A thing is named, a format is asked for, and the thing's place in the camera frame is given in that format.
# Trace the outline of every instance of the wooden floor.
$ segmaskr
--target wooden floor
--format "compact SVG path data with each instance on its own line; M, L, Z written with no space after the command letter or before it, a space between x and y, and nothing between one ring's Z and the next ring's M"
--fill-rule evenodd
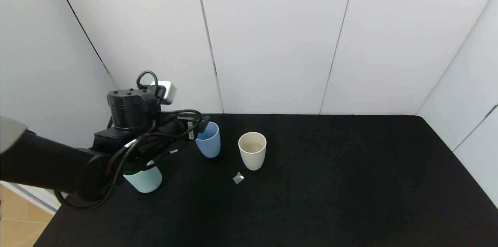
M0 185L0 247L32 247L52 215Z

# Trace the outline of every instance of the white wall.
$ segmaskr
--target white wall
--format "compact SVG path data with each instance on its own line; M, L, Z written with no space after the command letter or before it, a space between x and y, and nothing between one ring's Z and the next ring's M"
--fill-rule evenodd
M116 86L66 0L0 0L0 114L89 147Z
M455 149L498 104L498 0L489 0L419 116Z
M495 109L455 150L487 196L498 208L498 110Z
M350 0L322 113L415 114L486 2Z
M226 112L320 112L347 0L203 2Z
M222 112L200 0L69 1L119 88L152 70L177 87L168 109Z

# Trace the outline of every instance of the cup rim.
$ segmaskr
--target cup rim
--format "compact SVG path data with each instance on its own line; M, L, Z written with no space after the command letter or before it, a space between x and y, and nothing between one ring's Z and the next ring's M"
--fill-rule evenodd
M242 147L240 146L240 140L242 139L242 137L246 136L247 134L251 134L251 133L259 134L265 140L265 145L263 146L263 148L261 148L261 150L259 150L257 152L247 152L244 149L242 149ZM251 132L246 132L246 133L242 134L242 136L238 139L238 143L237 144L238 144L238 149L241 150L241 151L243 151L244 153L248 153L248 154L251 154L251 155L252 154L258 154L258 153L260 153L261 151L263 151L267 147L267 138L263 134L261 134L259 132L251 131Z
M210 121L208 124L210 124L210 123L214 123L214 124L215 124L215 126L216 126L216 133L215 133L215 135L213 135L212 137L209 137L209 138L207 138L207 139L198 139L198 138L196 138L195 140L199 140L199 141L207 141L207 140L211 140L211 139L213 139L214 137L216 137L216 136L217 136L217 134L219 133L219 126L218 126L215 122L213 122L213 121Z

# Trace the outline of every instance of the white label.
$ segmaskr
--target white label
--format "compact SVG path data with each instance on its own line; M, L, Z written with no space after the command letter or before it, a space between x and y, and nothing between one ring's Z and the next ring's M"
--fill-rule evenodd
M192 127L192 125L194 125L194 123L192 123L191 121L187 121L187 126L188 126L188 128L191 128L191 127ZM190 131L188 132L188 138L189 138L190 140L194 140L194 130L190 130Z
M135 142L137 142L137 140L136 140L136 139L133 139L132 141L128 142L128 143L127 143L125 146L123 146L123 147L125 147L125 148L129 148L131 145L135 144Z

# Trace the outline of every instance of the beige cup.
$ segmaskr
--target beige cup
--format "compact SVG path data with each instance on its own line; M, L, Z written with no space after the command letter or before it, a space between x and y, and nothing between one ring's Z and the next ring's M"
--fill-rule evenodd
M258 132L248 132L238 139L238 149L245 166L251 170L258 170L265 161L267 139Z

